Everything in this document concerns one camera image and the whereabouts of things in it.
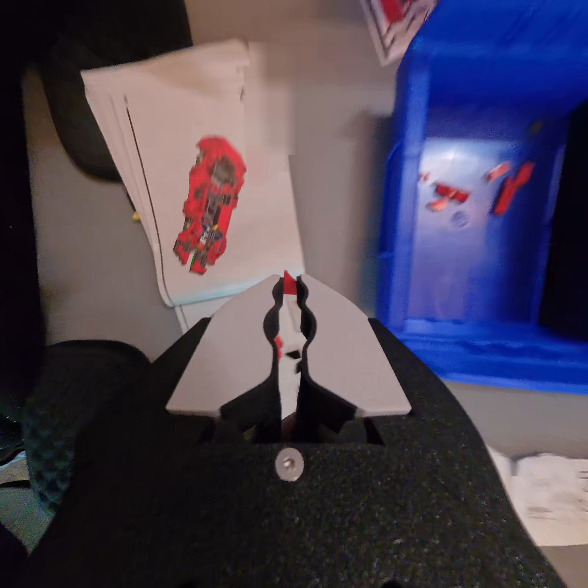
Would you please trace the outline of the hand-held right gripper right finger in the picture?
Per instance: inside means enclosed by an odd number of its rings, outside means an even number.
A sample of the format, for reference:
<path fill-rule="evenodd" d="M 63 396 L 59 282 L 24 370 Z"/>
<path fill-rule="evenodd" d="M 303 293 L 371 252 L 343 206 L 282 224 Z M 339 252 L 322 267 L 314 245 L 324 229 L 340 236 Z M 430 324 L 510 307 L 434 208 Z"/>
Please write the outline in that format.
<path fill-rule="evenodd" d="M 306 338 L 298 416 L 339 433 L 355 419 L 408 415 L 411 404 L 367 315 L 308 274 L 296 282 Z"/>

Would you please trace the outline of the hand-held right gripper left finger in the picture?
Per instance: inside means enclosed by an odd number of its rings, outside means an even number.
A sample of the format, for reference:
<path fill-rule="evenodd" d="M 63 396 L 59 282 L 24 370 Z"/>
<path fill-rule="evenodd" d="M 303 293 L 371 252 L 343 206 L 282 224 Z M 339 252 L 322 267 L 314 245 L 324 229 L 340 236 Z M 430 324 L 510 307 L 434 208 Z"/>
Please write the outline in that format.
<path fill-rule="evenodd" d="M 232 422 L 239 430 L 279 428 L 279 311 L 283 278 L 270 275 L 210 319 L 166 410 Z"/>

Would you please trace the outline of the blue plastic bin with divider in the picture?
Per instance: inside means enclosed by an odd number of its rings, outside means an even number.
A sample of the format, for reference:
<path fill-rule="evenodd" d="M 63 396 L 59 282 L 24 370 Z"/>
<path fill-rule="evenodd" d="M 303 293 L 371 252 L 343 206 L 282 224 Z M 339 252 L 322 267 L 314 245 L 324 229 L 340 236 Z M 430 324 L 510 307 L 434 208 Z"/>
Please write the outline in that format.
<path fill-rule="evenodd" d="M 505 161 L 535 168 L 494 217 Z M 431 212 L 435 183 L 471 195 Z M 396 72 L 378 259 L 376 317 L 441 378 L 587 394 L 587 1 L 439 1 Z"/>

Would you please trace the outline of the white folded leaflet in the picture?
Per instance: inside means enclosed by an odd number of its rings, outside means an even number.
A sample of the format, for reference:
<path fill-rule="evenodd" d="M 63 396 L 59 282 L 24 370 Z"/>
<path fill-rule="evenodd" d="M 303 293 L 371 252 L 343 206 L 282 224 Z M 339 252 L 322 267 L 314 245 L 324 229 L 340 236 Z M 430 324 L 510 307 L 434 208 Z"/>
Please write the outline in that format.
<path fill-rule="evenodd" d="M 587 544 L 587 459 L 540 453 L 511 459 L 487 446 L 506 494 L 538 546 Z"/>

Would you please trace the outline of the toy car instruction booklet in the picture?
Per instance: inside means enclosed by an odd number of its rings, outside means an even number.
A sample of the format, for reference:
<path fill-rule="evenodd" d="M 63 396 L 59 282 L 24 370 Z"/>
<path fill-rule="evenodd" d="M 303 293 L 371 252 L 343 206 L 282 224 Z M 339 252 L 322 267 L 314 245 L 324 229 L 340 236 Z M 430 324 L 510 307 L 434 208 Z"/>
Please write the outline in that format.
<path fill-rule="evenodd" d="M 83 70 L 85 95 L 186 332 L 304 260 L 263 45 L 229 40 Z"/>

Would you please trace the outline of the black round object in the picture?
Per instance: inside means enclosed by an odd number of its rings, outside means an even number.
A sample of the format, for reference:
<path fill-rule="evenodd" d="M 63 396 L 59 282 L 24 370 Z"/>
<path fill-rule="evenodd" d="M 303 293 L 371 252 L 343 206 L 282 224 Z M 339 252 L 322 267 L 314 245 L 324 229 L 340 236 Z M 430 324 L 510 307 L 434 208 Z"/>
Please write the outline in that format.
<path fill-rule="evenodd" d="M 56 37 L 40 77 L 66 154 L 83 173 L 121 182 L 85 95 L 81 72 L 192 45 L 184 1 L 56 1 Z"/>

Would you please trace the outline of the red and white printed sheet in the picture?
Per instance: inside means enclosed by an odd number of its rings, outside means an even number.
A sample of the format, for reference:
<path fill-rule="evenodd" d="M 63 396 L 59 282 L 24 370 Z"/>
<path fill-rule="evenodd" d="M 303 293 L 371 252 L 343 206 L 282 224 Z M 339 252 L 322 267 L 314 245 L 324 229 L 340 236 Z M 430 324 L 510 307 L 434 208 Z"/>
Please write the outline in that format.
<path fill-rule="evenodd" d="M 360 1 L 379 63 L 400 60 L 438 1 Z"/>

